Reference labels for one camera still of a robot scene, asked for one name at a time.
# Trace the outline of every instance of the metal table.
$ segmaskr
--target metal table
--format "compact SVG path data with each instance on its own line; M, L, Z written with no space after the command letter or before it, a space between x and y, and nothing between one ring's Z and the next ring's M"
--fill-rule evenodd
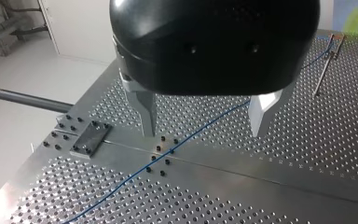
M305 63L325 50L329 33L318 33ZM267 136L253 138L246 108L238 109L78 222L358 223L358 36L347 37L313 99L323 68L320 60L302 70ZM2 187L0 222L62 223L173 139L247 99L159 95L158 135L144 138L117 75L112 63ZM72 156L92 120L112 128L91 159Z

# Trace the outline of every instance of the thin metal rod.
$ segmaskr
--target thin metal rod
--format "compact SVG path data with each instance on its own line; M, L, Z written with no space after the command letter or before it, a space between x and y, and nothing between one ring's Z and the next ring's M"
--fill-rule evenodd
M21 105L30 105L59 113L67 113L73 106L63 102L6 90L0 90L0 100L10 101Z
M330 62L331 62L331 60L333 59L334 55L335 55L335 53L333 53L333 52L330 52L330 53L328 54L328 59L327 59L327 61L326 61L326 64L324 65L324 70L322 71L322 75L321 75L321 77L319 78L318 85L316 86L316 89L315 89L315 91L314 91L313 94L312 94L312 98L315 98L315 96L318 94L318 91L319 91L319 89L321 88L322 82L324 81L324 77L325 77L325 74L326 74L328 65L330 64Z
M338 58L339 51L341 50L342 43L344 43L345 35L342 35L341 40L339 41L336 53L334 54L334 60Z
M324 59L326 60L327 59L327 57L328 57L328 55L329 55L329 47L330 47L330 44L331 44L331 42L333 41L333 38L334 38L334 34L331 34L330 35L330 39L328 40L328 43L327 43L327 48L326 48L326 51L327 51L327 53L324 55Z

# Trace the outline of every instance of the black cover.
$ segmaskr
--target black cover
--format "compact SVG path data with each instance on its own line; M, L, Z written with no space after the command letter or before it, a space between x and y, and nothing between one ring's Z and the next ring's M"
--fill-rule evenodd
M299 75L319 13L319 0L110 2L121 72L176 95L284 88Z

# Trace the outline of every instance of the metal stand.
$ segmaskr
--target metal stand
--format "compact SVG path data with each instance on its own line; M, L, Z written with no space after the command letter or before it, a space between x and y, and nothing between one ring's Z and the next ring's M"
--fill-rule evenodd
M15 15L10 18L3 8L2 13L5 21L0 22L0 50L1 56L7 56L10 53L10 47L3 38L16 30L26 28L31 23L31 19L26 15Z
M0 90L0 100L10 101L21 105L30 105L59 113L66 113L73 106L63 102L5 90Z

